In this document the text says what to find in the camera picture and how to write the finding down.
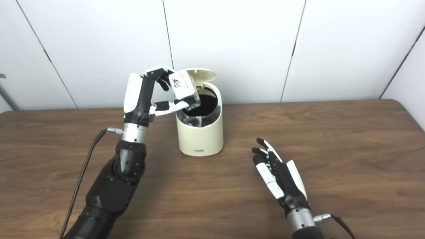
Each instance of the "cable connector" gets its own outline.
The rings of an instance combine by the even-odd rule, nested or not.
[[[322,215],[318,215],[313,217],[314,222],[321,222],[323,220],[329,219],[331,218],[331,215],[326,213],[326,214],[322,214]]]
[[[114,133],[114,134],[124,134],[124,130],[120,129],[120,128],[111,128],[108,127],[106,129],[108,132]]]

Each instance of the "open lid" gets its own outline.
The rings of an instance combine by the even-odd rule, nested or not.
[[[189,75],[191,75],[191,77],[193,77],[193,81],[195,81],[196,86],[201,87],[203,82],[211,81],[217,76],[217,74],[213,71],[204,68],[189,68],[185,70],[189,73]]]

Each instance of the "wood grain surface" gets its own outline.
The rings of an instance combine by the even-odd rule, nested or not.
[[[110,239],[291,238],[252,163],[256,137],[294,160],[313,214],[340,216],[359,239],[425,238],[425,133],[393,100],[226,105],[224,148],[179,151],[173,115],[149,127],[147,169]],[[122,109],[0,116],[0,238],[57,238],[94,137],[122,128]],[[72,224],[118,135],[97,145]],[[326,238],[347,239],[332,220]]]

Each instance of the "robotic arm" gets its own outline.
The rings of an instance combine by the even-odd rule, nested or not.
[[[182,84],[171,84],[170,80]],[[143,143],[149,123],[156,115],[199,106],[196,87],[184,72],[168,66],[148,69],[141,76],[130,75],[124,99],[124,130],[108,128],[122,134],[115,155],[100,171],[86,196],[86,207],[64,239],[106,239],[116,221],[126,210],[145,171],[146,145]],[[155,82],[168,91],[174,102],[151,105]]]
[[[350,228],[339,217],[331,214],[312,216],[303,181],[294,161],[284,163],[274,148],[266,141],[257,138],[257,143],[265,148],[252,148],[254,164],[267,187],[284,208],[293,239],[324,239],[316,222],[328,218],[335,219],[355,239]]]

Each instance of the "cream trash can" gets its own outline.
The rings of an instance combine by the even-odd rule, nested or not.
[[[223,112],[218,88],[208,83],[216,74],[202,68],[185,69],[193,78],[201,106],[176,112],[178,146],[190,156],[209,156],[223,148]]]

